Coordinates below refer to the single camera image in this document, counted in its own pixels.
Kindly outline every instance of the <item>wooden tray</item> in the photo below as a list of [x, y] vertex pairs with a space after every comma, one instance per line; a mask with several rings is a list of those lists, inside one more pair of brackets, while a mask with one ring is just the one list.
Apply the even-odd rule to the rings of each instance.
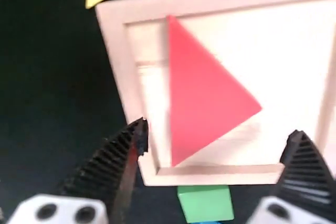
[[[128, 122], [150, 122], [146, 185], [271, 184], [304, 130], [334, 174], [336, 0], [117, 0], [96, 7]], [[171, 167], [166, 16], [175, 15], [263, 110]]]

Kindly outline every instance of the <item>green cube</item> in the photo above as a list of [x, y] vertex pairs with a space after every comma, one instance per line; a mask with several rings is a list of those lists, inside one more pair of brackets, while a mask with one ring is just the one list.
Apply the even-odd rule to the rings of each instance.
[[228, 186], [179, 186], [177, 194], [187, 223], [234, 219]]

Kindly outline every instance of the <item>red triangle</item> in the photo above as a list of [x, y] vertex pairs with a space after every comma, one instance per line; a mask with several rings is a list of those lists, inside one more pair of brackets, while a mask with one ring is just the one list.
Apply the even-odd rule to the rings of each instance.
[[258, 113], [261, 106], [175, 17], [169, 16], [168, 22], [175, 166]]

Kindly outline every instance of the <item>dark surface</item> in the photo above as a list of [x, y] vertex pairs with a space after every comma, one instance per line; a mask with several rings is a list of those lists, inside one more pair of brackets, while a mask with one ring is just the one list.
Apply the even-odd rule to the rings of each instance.
[[[50, 191], [125, 124], [94, 9], [84, 6], [85, 0], [0, 0], [5, 217], [20, 201]], [[232, 187], [235, 223], [268, 189]], [[138, 179], [129, 223], [184, 223], [175, 188], [146, 188]]]

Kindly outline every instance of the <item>wooden frame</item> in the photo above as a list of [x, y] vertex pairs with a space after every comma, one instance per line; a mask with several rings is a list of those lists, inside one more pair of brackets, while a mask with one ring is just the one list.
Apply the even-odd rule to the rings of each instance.
[[[130, 25], [163, 20], [171, 14], [176, 17], [192, 17], [195, 14], [234, 12], [305, 1], [317, 0], [117, 0], [99, 4], [96, 7], [97, 17], [127, 121], [132, 122], [146, 116], [148, 109], [143, 100], [138, 66], [134, 59], [136, 56], [126, 31]], [[336, 147], [336, 139], [332, 139], [332, 137], [336, 138], [336, 120], [333, 118], [335, 108], [335, 88], [333, 87], [336, 87], [335, 58], [336, 49], [334, 48], [329, 69], [325, 73], [327, 79], [315, 135], [315, 143], [334, 173], [336, 173], [336, 160], [330, 150]], [[283, 169], [280, 163], [161, 167], [158, 151], [151, 134], [150, 150], [139, 158], [144, 183], [149, 186], [272, 184], [277, 181]]]

